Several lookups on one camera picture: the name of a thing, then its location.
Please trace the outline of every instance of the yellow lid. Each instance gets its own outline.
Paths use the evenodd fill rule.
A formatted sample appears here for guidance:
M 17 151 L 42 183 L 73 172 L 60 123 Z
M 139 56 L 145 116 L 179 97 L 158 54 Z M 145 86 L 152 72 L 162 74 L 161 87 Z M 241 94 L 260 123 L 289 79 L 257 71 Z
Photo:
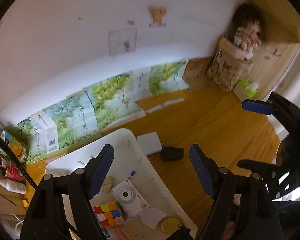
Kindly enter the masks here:
M 166 217 L 161 222 L 161 231 L 167 235 L 171 235 L 179 229 L 178 225 L 180 223 L 182 223 L 182 220 L 178 217 Z

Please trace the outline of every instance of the white wall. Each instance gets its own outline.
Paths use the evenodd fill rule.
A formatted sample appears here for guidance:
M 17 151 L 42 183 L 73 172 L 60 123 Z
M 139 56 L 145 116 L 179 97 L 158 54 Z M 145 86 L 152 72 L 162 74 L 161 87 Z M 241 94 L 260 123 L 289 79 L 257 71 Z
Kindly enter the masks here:
M 0 120 L 17 123 L 127 70 L 212 56 L 243 0 L 17 0 L 0 27 Z M 167 26 L 149 28 L 150 6 Z M 137 51 L 108 55 L 108 31 L 138 28 Z

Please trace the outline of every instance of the white box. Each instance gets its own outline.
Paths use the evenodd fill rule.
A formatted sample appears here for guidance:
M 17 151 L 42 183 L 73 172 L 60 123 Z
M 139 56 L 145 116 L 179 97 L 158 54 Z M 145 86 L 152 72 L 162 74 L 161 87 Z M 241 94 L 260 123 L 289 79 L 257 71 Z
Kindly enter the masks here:
M 138 145 L 145 155 L 162 151 L 162 145 L 157 132 L 137 136 Z

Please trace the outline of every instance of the white paper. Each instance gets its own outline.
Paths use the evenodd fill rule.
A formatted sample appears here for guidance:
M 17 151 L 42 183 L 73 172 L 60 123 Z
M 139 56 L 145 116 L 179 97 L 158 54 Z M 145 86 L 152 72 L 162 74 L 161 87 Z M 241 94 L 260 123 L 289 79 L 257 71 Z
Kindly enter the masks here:
M 110 56 L 117 56 L 136 51 L 137 28 L 109 31 L 108 37 Z
M 154 106 L 154 107 L 146 110 L 145 112 L 146 112 L 146 114 L 151 114 L 157 110 L 160 110 L 161 108 L 162 108 L 162 105 L 157 105 L 157 106 Z
M 149 77 L 151 67 L 140 68 L 132 71 L 133 88 L 138 99 L 151 97 L 149 90 Z
M 173 104 L 176 104 L 176 103 L 179 103 L 179 102 L 182 102 L 183 100 L 185 100 L 185 99 L 184 98 L 178 98 L 178 99 L 175 99 L 175 100 L 165 101 L 162 104 L 162 108 L 173 105 Z
M 155 229 L 161 219 L 166 217 L 167 214 L 158 208 L 151 207 L 141 212 L 141 221 L 148 227 Z

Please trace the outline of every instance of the white plastic bottle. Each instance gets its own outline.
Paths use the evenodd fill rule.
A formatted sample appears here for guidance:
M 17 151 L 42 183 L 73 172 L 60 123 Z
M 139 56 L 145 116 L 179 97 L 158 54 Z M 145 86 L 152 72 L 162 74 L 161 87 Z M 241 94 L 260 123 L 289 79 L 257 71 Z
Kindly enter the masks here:
M 26 193 L 26 186 L 24 184 L 13 181 L 11 179 L 0 179 L 0 185 L 11 192 L 20 194 Z

